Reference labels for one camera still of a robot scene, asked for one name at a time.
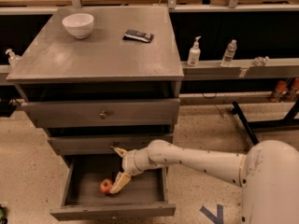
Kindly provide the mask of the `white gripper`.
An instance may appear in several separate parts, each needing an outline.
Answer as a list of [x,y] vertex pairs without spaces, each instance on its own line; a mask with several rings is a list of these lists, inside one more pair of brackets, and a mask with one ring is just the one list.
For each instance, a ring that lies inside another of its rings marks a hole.
[[114,147],[113,150],[122,157],[122,169],[124,172],[118,172],[115,182],[109,193],[119,193],[131,180],[132,175],[140,175],[147,170],[155,168],[155,164],[150,160],[146,148],[133,149],[127,151],[120,147]]

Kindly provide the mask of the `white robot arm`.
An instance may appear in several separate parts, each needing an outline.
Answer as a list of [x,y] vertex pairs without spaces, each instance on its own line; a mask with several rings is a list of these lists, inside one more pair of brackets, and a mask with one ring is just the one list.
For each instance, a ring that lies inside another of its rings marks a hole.
[[242,188],[242,224],[299,224],[299,151],[281,141],[262,141],[246,154],[178,147],[164,140],[115,151],[122,170],[112,194],[135,175],[180,164]]

